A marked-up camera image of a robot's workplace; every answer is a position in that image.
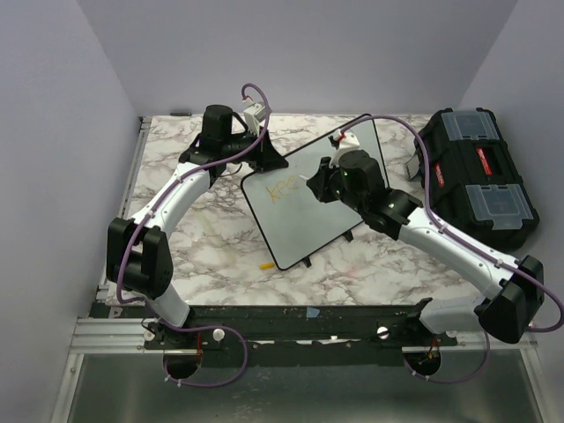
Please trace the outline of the white whiteboard with black frame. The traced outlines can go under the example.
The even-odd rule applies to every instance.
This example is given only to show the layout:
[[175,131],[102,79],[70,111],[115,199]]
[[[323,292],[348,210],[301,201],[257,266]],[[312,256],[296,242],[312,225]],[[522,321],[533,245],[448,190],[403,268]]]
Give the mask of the white whiteboard with black frame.
[[336,151],[329,132],[289,152],[288,168],[253,172],[241,190],[277,268],[286,271],[351,232],[361,217],[346,205],[318,202],[299,175],[312,176],[320,159]]

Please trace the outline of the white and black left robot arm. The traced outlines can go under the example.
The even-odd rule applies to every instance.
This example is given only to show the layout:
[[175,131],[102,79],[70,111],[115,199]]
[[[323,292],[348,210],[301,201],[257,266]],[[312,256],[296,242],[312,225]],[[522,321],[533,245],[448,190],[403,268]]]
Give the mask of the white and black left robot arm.
[[165,323],[165,337],[177,348],[196,335],[188,321],[190,307],[172,286],[173,259],[168,240],[191,205],[226,171],[229,163],[246,163],[259,173],[287,167],[267,130],[269,108],[245,98],[242,114],[210,105],[202,127],[165,185],[129,219],[115,218],[108,227],[106,276],[122,294],[133,292]]

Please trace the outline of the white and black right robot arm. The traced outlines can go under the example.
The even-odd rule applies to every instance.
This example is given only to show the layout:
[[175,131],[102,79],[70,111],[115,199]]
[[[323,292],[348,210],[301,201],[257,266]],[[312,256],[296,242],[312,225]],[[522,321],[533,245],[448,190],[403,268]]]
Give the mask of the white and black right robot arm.
[[544,267],[538,259],[518,260],[459,230],[448,235],[417,198],[385,186],[378,161],[367,152],[347,152],[335,167],[330,158],[321,158],[306,184],[318,201],[345,204],[371,229],[424,251],[478,289],[470,297],[425,300],[418,315],[405,324],[405,334],[415,345],[453,330],[483,330],[516,344],[543,304],[542,290],[527,279],[543,279]]

